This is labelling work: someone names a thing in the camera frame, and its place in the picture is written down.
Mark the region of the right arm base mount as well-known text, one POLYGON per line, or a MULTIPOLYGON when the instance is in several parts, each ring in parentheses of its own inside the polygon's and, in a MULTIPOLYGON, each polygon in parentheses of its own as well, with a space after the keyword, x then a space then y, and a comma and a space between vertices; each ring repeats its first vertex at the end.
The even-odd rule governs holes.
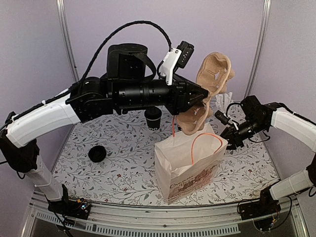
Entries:
POLYGON ((265 188, 260 192, 258 201, 251 201, 237 205, 237 212, 242 220, 262 217, 269 214, 276 214, 276 217, 270 216, 266 219, 257 220, 254 222, 256 229, 266 232, 270 231, 278 220, 281 206, 278 200, 274 200, 270 194, 269 188, 265 188))

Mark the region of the single black paper cup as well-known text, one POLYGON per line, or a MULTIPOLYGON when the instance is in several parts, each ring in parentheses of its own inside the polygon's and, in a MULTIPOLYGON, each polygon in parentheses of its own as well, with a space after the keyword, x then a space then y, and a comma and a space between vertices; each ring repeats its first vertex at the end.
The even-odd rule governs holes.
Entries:
POLYGON ((150 131, 157 131, 160 129, 161 117, 158 118, 146 118, 146 123, 150 131))

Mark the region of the brown cardboard cup carrier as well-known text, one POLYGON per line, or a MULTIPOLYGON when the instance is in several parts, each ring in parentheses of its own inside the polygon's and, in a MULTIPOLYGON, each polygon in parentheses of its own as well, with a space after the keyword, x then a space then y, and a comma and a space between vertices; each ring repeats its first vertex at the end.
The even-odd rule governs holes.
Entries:
POLYGON ((177 124, 186 135, 193 135, 204 128, 205 120, 213 115, 212 97, 225 93, 227 82, 235 76, 230 59, 219 52, 205 57, 197 73, 196 83, 208 90, 208 97, 176 116, 177 124))

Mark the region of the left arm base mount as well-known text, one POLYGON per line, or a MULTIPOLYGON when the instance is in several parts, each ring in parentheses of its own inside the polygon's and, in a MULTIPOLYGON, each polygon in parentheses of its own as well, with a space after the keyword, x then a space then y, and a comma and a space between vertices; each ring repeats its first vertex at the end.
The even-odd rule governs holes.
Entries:
POLYGON ((87 220, 91 210, 91 203, 80 198, 76 201, 69 199, 62 199, 60 201, 50 201, 48 202, 48 210, 61 214, 63 216, 69 216, 74 218, 79 218, 87 220))

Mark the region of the stack of black cup lids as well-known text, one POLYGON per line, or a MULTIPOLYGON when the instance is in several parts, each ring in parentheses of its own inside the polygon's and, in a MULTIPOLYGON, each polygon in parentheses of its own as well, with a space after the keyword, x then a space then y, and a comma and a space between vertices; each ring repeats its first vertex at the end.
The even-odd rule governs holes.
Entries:
POLYGON ((88 157, 94 163, 102 162, 106 158, 107 152, 104 146, 97 145, 88 152, 88 157))

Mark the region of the paper takeout bag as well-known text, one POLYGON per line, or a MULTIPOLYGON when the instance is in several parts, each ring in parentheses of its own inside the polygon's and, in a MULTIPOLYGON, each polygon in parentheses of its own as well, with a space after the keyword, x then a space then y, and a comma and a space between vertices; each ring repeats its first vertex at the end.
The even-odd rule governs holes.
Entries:
POLYGON ((167 204, 209 185, 227 147, 210 123, 193 135, 176 132, 155 143, 155 175, 167 204))

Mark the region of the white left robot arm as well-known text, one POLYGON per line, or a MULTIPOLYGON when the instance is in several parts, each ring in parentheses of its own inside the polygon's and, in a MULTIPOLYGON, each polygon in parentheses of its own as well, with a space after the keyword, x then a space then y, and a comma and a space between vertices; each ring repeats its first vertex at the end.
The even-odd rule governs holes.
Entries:
POLYGON ((186 112, 208 96, 207 90, 176 74, 193 51, 193 45, 185 41, 170 49, 159 65, 162 77, 155 79, 145 74, 146 67, 156 71, 146 46, 110 46, 107 71, 102 77, 81 79, 54 98, 8 116, 0 133, 3 156, 13 170, 26 174, 62 214, 70 214, 74 207, 68 191, 40 159, 37 138, 66 125, 153 106, 165 106, 172 115, 186 112))

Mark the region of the single black cup lid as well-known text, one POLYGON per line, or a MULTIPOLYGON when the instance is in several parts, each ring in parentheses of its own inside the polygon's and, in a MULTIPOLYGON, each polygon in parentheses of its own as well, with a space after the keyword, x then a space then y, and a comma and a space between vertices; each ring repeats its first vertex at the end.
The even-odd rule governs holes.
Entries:
POLYGON ((162 111, 158 107, 150 107, 145 110, 144 116, 146 119, 156 120, 156 119, 161 118, 162 111))

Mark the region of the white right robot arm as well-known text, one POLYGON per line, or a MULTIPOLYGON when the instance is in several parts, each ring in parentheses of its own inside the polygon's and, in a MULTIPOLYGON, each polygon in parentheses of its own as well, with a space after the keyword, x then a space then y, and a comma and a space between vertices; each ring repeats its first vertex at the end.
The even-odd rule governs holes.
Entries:
POLYGON ((254 95, 245 97, 238 105, 245 115, 244 122, 232 120, 228 112, 215 113, 215 117, 226 126, 221 137, 228 141, 227 148, 243 147, 244 140, 274 128, 276 135, 285 134, 285 141, 273 138, 268 148, 274 155, 280 155, 281 161, 289 158, 296 165, 290 168, 293 174, 288 178, 261 191, 255 211, 266 215, 274 208, 274 201, 298 195, 316 185, 316 124, 290 110, 284 103, 262 104, 254 95))

